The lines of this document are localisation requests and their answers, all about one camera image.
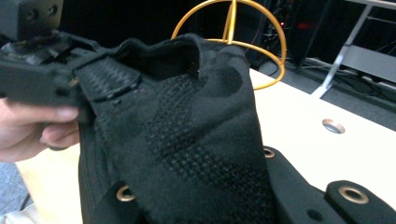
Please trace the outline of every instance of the white table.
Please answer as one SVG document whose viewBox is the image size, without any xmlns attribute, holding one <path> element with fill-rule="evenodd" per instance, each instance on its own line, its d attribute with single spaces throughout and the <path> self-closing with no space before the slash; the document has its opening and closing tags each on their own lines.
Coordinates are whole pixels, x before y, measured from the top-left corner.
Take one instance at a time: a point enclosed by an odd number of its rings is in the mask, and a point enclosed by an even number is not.
<svg viewBox="0 0 396 224">
<path fill-rule="evenodd" d="M 271 80 L 253 70 L 251 76 L 255 83 Z M 311 185 L 325 190 L 350 180 L 396 208 L 396 132 L 283 83 L 256 91 L 256 104 L 264 144 L 282 152 Z M 345 133 L 329 132 L 324 119 L 343 124 Z M 81 222 L 78 145 L 17 165 L 45 223 Z"/>
</svg>

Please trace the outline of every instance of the human hand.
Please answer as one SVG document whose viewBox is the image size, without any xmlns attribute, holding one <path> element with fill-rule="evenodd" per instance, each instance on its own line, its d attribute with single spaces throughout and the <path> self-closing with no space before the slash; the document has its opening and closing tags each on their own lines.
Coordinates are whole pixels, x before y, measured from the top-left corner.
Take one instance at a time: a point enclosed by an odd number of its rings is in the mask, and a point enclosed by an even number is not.
<svg viewBox="0 0 396 224">
<path fill-rule="evenodd" d="M 78 143 L 78 109 L 24 105 L 0 99 L 0 161 L 23 161 L 45 148 Z"/>
</svg>

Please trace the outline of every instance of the brass eyelet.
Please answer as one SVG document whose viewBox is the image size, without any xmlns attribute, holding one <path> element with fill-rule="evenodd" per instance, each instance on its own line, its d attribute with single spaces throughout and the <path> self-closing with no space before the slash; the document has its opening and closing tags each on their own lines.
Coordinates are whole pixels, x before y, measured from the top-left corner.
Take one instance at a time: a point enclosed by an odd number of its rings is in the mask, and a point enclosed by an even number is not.
<svg viewBox="0 0 396 224">
<path fill-rule="evenodd" d="M 117 199 L 120 202 L 128 203 L 128 202 L 133 201 L 135 199 L 135 196 L 133 194 L 125 192 L 127 190 L 129 190 L 129 187 L 127 185 L 125 185 L 125 186 L 121 187 L 117 191 Z"/>
<path fill-rule="evenodd" d="M 358 189 L 343 186 L 338 189 L 338 192 L 350 202 L 365 204 L 369 202 L 369 197 Z"/>
<path fill-rule="evenodd" d="M 264 148 L 265 159 L 271 159 L 275 156 L 275 152 L 269 148 Z"/>
</svg>

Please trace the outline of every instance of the circular metal frame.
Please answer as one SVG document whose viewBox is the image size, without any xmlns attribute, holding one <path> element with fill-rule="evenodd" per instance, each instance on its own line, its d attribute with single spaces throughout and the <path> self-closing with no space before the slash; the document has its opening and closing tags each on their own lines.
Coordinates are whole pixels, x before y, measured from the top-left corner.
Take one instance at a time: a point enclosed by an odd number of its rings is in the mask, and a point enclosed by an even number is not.
<svg viewBox="0 0 396 224">
<path fill-rule="evenodd" d="M 341 196 L 343 196 L 345 199 L 347 199 L 350 202 L 353 203 L 358 203 L 358 204 L 365 204 L 368 203 L 369 197 L 367 197 L 367 195 L 363 192 L 361 192 L 358 189 L 355 189 L 353 187 L 349 187 L 349 186 L 343 186 L 340 187 L 338 189 L 338 192 L 341 194 Z M 349 192 L 352 192 L 353 194 L 356 194 L 356 196 L 351 196 Z"/>
<path fill-rule="evenodd" d="M 180 22 L 177 24 L 174 32 L 172 33 L 172 39 L 175 38 L 177 36 L 178 31 L 180 30 L 181 26 L 183 25 L 183 23 L 196 11 L 198 11 L 199 9 L 215 4 L 215 3 L 219 3 L 219 2 L 232 2 L 230 5 L 230 9 L 228 12 L 228 16 L 227 16 L 227 20 L 226 20 L 226 24 L 224 27 L 224 33 L 223 33 L 223 38 L 222 39 L 208 39 L 210 41 L 216 41 L 216 42 L 220 42 L 220 43 L 226 43 L 226 44 L 234 44 L 234 45 L 238 45 L 238 46 L 242 46 L 245 48 L 249 48 L 249 49 L 254 49 L 257 50 L 258 52 L 267 55 L 269 58 L 271 58 L 280 68 L 280 73 L 279 76 L 274 79 L 273 81 L 270 81 L 269 83 L 266 84 L 262 84 L 256 87 L 253 87 L 253 89 L 255 91 L 257 90 L 261 90 L 267 87 L 270 87 L 274 84 L 276 84 L 278 81 L 280 81 L 280 79 L 282 79 L 282 77 L 285 75 L 285 61 L 286 61 L 286 37 L 285 34 L 283 32 L 283 29 L 281 27 L 281 25 L 279 24 L 279 22 L 277 21 L 276 17 L 265 7 L 263 7 L 262 5 L 251 1 L 251 0 L 207 0 L 199 5 L 197 5 L 196 7 L 194 7 L 193 9 L 191 9 L 189 12 L 187 12 L 187 14 L 180 20 Z M 281 57 L 280 59 L 277 58 L 273 53 L 269 52 L 268 50 L 265 50 L 263 48 L 259 48 L 257 46 L 245 43 L 245 42 L 240 42 L 240 41 L 235 41 L 233 40 L 233 33 L 234 33 L 234 27 L 235 27 L 235 17 L 236 17 L 236 4 L 237 3 L 242 3 L 251 7 L 254 7 L 256 9 L 258 9 L 262 14 L 264 14 L 268 20 L 274 25 L 274 27 L 276 28 L 276 32 L 279 36 L 279 40 L 280 40 L 280 48 L 281 48 Z"/>
<path fill-rule="evenodd" d="M 117 199 L 121 202 L 128 203 L 130 201 L 133 201 L 135 199 L 135 196 L 133 194 L 125 194 L 125 190 L 129 189 L 127 185 L 121 187 L 117 191 Z"/>
</svg>

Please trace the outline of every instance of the black fabric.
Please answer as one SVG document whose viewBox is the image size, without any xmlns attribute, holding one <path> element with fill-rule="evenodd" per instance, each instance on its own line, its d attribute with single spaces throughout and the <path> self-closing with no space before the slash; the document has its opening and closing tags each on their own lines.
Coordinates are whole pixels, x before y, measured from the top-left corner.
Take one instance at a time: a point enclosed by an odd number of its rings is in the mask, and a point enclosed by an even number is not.
<svg viewBox="0 0 396 224">
<path fill-rule="evenodd" d="M 119 188 L 124 183 L 119 182 L 108 190 L 105 197 L 96 205 L 95 210 L 98 215 L 92 216 L 91 223 L 95 224 L 125 224 L 125 223 L 141 223 L 146 224 L 143 216 L 143 210 L 137 207 L 135 201 L 121 202 L 114 197 L 117 195 Z"/>
<path fill-rule="evenodd" d="M 78 69 L 96 116 L 80 127 L 84 222 L 122 181 L 149 223 L 274 223 L 248 69 L 196 35 L 130 39 Z"/>
</svg>

